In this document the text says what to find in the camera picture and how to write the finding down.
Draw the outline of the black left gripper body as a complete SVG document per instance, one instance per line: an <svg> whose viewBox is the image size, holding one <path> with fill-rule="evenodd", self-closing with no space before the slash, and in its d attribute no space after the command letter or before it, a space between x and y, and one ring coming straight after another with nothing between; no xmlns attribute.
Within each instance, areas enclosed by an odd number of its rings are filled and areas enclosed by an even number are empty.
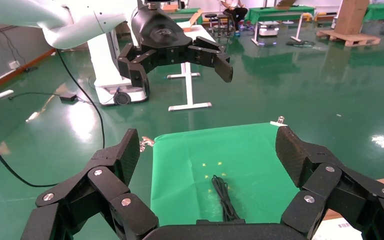
<svg viewBox="0 0 384 240"><path fill-rule="evenodd" d="M144 54L153 66L180 64L188 61L191 37L161 9L139 7L131 17L131 27Z"/></svg>

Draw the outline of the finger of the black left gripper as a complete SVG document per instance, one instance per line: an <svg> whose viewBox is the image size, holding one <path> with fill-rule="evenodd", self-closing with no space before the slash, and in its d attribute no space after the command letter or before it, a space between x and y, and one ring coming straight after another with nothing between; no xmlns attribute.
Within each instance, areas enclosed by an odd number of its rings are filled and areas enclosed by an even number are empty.
<svg viewBox="0 0 384 240"><path fill-rule="evenodd" d="M233 79L233 66L226 48L215 41L197 36L187 47L187 60L190 63L213 68L218 76L230 83Z"/></svg>
<svg viewBox="0 0 384 240"><path fill-rule="evenodd" d="M148 97L150 84L147 73L157 66L157 51L144 51L133 43L128 43L118 55L117 64L120 75L130 79L133 87L142 88L145 97Z"/></svg>

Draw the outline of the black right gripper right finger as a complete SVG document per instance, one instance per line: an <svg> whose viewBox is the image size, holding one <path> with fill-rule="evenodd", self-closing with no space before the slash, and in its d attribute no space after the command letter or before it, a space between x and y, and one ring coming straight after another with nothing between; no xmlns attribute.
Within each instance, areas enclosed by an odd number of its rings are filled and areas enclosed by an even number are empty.
<svg viewBox="0 0 384 240"><path fill-rule="evenodd" d="M345 166L328 148L277 129L275 151L298 193L281 216L311 239L328 210L339 213L364 240L384 240L384 183Z"/></svg>

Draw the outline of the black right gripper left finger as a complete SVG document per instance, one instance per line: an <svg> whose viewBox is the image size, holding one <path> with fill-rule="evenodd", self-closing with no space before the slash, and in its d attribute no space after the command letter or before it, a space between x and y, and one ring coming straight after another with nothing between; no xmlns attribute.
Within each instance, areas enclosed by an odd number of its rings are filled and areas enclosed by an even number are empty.
<svg viewBox="0 0 384 240"><path fill-rule="evenodd" d="M139 157L138 132L130 128L119 144L96 151L82 171L37 197L22 239L71 240L97 214L119 239L144 239L159 220L129 189Z"/></svg>

